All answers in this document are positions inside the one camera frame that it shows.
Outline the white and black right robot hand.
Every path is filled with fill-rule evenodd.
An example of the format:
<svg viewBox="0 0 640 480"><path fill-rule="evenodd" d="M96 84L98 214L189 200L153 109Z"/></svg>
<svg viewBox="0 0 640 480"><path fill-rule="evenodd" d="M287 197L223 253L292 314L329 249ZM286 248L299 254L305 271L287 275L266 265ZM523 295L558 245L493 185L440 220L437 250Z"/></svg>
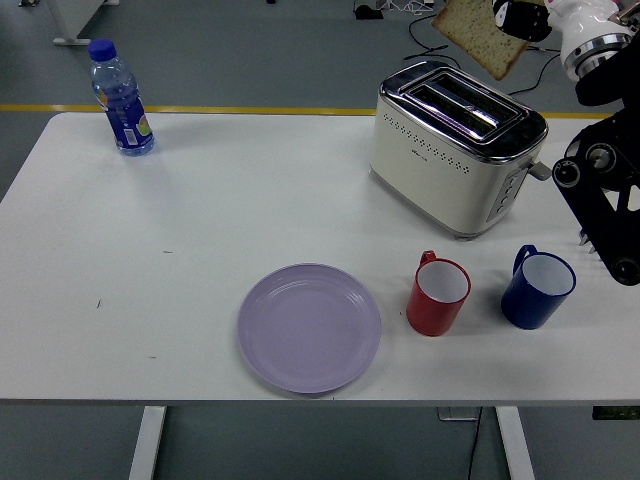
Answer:
<svg viewBox="0 0 640 480"><path fill-rule="evenodd" d="M561 35L560 60L567 76L577 81L629 45L636 29L622 20L614 1L494 1L496 26L503 33L531 43L556 31Z"/></svg>

